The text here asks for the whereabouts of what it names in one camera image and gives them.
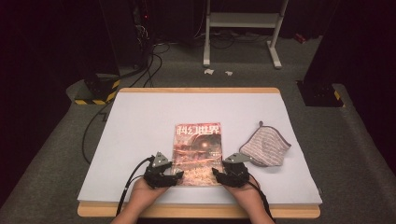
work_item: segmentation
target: hand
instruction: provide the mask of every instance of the hand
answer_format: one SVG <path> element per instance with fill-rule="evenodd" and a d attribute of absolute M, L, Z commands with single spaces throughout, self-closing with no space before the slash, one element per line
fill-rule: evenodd
<path fill-rule="evenodd" d="M 260 188 L 259 183 L 257 183 L 252 176 L 250 176 L 249 182 L 255 185 L 257 188 Z M 268 216 L 264 209 L 260 193 L 252 186 L 246 184 L 241 188 L 232 188 L 224 185 L 223 187 L 226 188 L 233 195 L 238 204 L 243 209 L 245 209 L 251 223 L 274 223 L 274 221 Z"/>
<path fill-rule="evenodd" d="M 147 184 L 146 180 L 140 177 L 134 182 L 129 202 L 111 223 L 136 223 L 139 215 L 168 189 L 169 188 L 152 189 Z"/>

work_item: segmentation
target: white metal stand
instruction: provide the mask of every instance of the white metal stand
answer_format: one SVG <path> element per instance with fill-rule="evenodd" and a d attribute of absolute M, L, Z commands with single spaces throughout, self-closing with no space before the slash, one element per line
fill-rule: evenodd
<path fill-rule="evenodd" d="M 274 29 L 272 40 L 267 41 L 267 46 L 273 59 L 274 67 L 280 69 L 282 65 L 277 56 L 275 44 L 288 2 L 289 0 L 283 0 L 279 13 L 211 13 L 210 0 L 207 0 L 204 66 L 208 67 L 210 65 L 210 27 L 250 27 Z"/>

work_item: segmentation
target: gray carpet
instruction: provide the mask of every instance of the gray carpet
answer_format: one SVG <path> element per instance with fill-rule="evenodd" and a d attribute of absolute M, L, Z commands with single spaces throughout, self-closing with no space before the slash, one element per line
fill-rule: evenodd
<path fill-rule="evenodd" d="M 159 46 L 163 66 L 154 87 L 277 87 L 323 204 L 316 219 L 279 219 L 277 223 L 396 223 L 396 178 L 375 148 L 342 85 L 334 85 L 346 107 L 306 107 L 296 80 L 302 80 L 319 39 L 301 45 L 278 40 L 283 68 L 275 70 L 264 42 L 234 43 L 212 48 L 213 75 L 204 74 L 203 47 Z M 216 45 L 227 45 L 216 42 Z M 151 74 L 160 61 L 154 58 Z M 121 81 L 130 86 L 139 75 Z M 144 76 L 136 87 L 146 81 Z M 65 94 L 71 99 L 82 81 Z M 78 191 L 89 165 L 81 154 L 85 128 L 100 105 L 70 105 L 45 145 L 0 210 L 0 223 L 109 223 L 111 218 L 79 217 Z M 87 132 L 85 149 L 91 159 L 106 123 L 96 118 Z"/>

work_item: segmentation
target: striped cloth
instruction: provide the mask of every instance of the striped cloth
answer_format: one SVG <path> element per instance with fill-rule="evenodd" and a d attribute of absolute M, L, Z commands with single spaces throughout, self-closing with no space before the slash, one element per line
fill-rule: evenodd
<path fill-rule="evenodd" d="M 283 164 L 286 152 L 291 147 L 280 132 L 270 126 L 260 128 L 240 148 L 239 152 L 252 159 L 257 166 L 279 166 Z"/>

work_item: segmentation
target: red magazine cover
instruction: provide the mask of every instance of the red magazine cover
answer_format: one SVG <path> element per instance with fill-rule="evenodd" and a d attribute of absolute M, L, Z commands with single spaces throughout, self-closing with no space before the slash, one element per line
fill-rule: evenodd
<path fill-rule="evenodd" d="M 172 174 L 184 171 L 180 186 L 218 185 L 212 167 L 222 172 L 220 123 L 178 124 L 172 157 Z"/>

